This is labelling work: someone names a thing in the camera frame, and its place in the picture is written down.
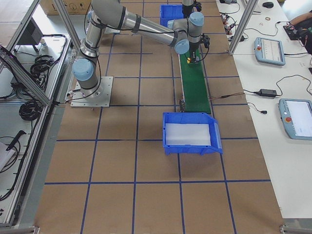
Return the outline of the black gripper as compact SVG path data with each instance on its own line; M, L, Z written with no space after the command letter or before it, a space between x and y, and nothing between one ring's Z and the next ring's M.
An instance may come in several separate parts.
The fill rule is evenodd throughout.
M189 48L189 61L190 63L197 63L199 59L197 58L196 52L199 49L199 43L190 43Z

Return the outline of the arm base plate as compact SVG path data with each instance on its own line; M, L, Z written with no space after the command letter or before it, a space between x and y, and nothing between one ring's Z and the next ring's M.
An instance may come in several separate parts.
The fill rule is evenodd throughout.
M76 82L73 92L73 100L71 101L72 108L97 108L97 107L110 107L111 91L113 87L113 77L102 76L100 84L90 90L85 90L80 87L79 82Z

